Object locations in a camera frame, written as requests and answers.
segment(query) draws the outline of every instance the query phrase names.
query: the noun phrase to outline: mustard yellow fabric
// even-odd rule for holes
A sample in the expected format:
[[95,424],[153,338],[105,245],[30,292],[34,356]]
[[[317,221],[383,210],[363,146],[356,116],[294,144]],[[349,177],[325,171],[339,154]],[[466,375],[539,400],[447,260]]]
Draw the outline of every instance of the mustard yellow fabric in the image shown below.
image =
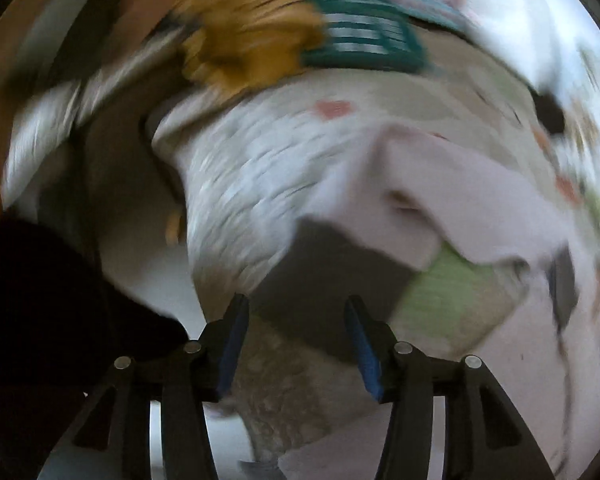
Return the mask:
[[175,12],[202,24],[184,42],[185,77],[226,98],[301,72],[301,52],[323,41],[310,0],[177,0]]

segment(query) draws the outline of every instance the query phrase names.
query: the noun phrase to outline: screw head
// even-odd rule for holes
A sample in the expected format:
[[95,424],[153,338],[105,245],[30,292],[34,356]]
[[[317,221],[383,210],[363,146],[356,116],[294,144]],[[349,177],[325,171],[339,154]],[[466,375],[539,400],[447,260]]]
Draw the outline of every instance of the screw head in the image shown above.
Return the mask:
[[198,341],[187,341],[184,343],[183,350],[187,354],[197,354],[202,350],[202,345]]
[[411,352],[413,352],[413,346],[406,341],[398,341],[394,345],[394,350],[398,355],[409,355]]
[[115,361],[113,361],[113,365],[118,370],[124,370],[125,368],[128,368],[130,364],[131,364],[131,357],[128,357],[126,355],[120,356]]
[[464,358],[464,363],[469,368],[480,368],[482,366],[482,359],[475,355],[468,355]]

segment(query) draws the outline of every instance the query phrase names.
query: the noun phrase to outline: pink towel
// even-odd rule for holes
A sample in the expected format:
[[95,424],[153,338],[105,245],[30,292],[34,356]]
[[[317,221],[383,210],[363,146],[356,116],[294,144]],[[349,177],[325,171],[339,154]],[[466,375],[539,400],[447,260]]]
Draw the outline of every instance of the pink towel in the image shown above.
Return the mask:
[[531,266],[549,263],[567,239],[559,211],[520,174],[401,124],[370,132],[303,213],[417,270],[443,239],[476,264]]

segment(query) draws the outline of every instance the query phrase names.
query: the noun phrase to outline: white cloth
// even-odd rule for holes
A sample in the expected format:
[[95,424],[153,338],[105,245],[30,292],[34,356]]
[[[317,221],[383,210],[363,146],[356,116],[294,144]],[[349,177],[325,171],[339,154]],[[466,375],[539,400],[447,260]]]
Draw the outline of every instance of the white cloth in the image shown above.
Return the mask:
[[554,86],[557,33],[545,0],[441,0],[466,18],[467,36],[535,90]]
[[63,83],[33,98],[13,124],[0,194],[8,208],[27,189],[45,159],[83,126],[116,92],[173,57],[180,32],[147,41],[129,59],[98,70],[89,80]]

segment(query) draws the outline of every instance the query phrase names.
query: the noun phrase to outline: green cloth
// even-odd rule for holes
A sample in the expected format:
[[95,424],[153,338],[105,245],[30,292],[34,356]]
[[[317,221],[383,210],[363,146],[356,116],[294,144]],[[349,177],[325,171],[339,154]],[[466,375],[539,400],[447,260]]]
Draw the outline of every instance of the green cloth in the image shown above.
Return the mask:
[[326,44],[302,54],[307,66],[416,72],[424,49],[389,0],[314,0],[328,22]]
[[462,353],[501,323],[515,304],[493,266],[472,264],[444,244],[429,269],[406,287],[391,326],[410,342],[424,338],[440,342],[452,354]]

